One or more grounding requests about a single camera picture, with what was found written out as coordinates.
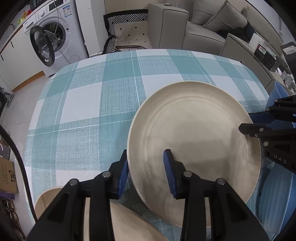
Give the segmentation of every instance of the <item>wall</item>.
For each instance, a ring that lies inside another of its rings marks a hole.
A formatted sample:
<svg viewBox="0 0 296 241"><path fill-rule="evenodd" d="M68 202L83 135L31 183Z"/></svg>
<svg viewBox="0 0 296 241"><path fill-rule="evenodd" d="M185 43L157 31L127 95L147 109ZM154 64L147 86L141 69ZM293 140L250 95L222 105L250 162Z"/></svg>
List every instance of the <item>wall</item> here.
<svg viewBox="0 0 296 241"><path fill-rule="evenodd" d="M104 44L108 38L108 33L105 28L104 15L105 3L104 0L91 0L91 10L94 18L94 25L96 28L96 35L99 42L100 51L103 50Z"/></svg>
<svg viewBox="0 0 296 241"><path fill-rule="evenodd" d="M106 13L131 9L145 9L149 3L165 3L166 0L106 0Z"/></svg>
<svg viewBox="0 0 296 241"><path fill-rule="evenodd" d="M77 13L87 51L95 56L108 38L104 25L104 0L76 0Z"/></svg>
<svg viewBox="0 0 296 241"><path fill-rule="evenodd" d="M296 43L289 29L280 19L280 16L264 0L248 0L248 2L251 3L259 12L261 12L261 14L270 22L270 24L279 33L284 43L289 43L292 41Z"/></svg>

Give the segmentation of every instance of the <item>washing machine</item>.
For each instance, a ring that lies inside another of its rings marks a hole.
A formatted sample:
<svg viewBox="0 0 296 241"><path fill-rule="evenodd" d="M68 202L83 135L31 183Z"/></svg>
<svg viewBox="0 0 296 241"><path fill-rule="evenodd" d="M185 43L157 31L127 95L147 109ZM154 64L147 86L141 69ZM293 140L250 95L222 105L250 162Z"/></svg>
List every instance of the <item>washing machine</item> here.
<svg viewBox="0 0 296 241"><path fill-rule="evenodd" d="M46 1L34 10L23 28L43 63L42 70L46 76L89 57L75 0Z"/></svg>

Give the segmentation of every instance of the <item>white cabinet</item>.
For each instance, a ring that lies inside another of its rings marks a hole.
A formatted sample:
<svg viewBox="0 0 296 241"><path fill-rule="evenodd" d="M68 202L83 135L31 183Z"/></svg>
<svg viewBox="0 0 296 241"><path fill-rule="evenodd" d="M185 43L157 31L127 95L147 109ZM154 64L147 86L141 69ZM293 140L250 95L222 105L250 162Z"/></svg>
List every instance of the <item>white cabinet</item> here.
<svg viewBox="0 0 296 241"><path fill-rule="evenodd" d="M10 93L12 94L13 92L11 91L11 89L8 88L7 84L4 82L4 80L2 79L1 75L0 75L0 87L4 89L4 92Z"/></svg>
<svg viewBox="0 0 296 241"><path fill-rule="evenodd" d="M39 60L30 42L20 29L8 42L0 56L0 76L13 90L22 82L42 71Z"/></svg>
<svg viewBox="0 0 296 241"><path fill-rule="evenodd" d="M18 61L22 62L28 72L28 78L42 71L43 63L32 47L30 35L25 35L24 31L20 29L13 37L12 44L15 54L18 55Z"/></svg>
<svg viewBox="0 0 296 241"><path fill-rule="evenodd" d="M0 56L0 75L4 82L7 84L9 89L12 85L10 85L11 82L14 82L12 67L10 66L10 55L12 55L12 46L9 43L2 51Z"/></svg>

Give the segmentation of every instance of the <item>table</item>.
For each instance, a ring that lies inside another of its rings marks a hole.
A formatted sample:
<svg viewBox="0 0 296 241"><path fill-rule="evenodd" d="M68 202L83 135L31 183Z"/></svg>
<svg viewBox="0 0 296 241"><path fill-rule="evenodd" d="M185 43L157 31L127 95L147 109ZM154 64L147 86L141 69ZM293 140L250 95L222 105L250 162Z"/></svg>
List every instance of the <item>table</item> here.
<svg viewBox="0 0 296 241"><path fill-rule="evenodd" d="M143 101L178 81L201 81L232 95L247 112L263 111L268 93L238 61L206 53L149 49L97 56L70 64L45 85L27 135L25 168L35 202L71 178L94 178L126 149L132 119ZM258 186L248 201L254 212ZM170 241L181 228L156 217L131 179L119 202L155 225Z"/></svg>

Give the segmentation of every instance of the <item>cream ceramic plate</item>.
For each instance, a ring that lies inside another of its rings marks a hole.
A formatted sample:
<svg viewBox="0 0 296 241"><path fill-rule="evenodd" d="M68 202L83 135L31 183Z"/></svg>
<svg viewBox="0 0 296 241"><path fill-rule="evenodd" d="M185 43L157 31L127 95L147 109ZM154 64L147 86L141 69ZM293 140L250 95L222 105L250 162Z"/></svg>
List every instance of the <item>cream ceramic plate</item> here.
<svg viewBox="0 0 296 241"><path fill-rule="evenodd" d="M209 84L178 82L149 97L132 121L127 144L131 178L147 207L182 226L184 200L173 198L163 165L167 148L201 178L225 178L247 202L259 177L261 154L259 140L239 132L241 123L252 123L244 108Z"/></svg>
<svg viewBox="0 0 296 241"><path fill-rule="evenodd" d="M51 188L39 196L35 203L37 218L49 206L62 187ZM83 240L89 240L90 198L84 210ZM132 210L115 202L110 203L113 231L116 241L168 241L154 226L147 223Z"/></svg>

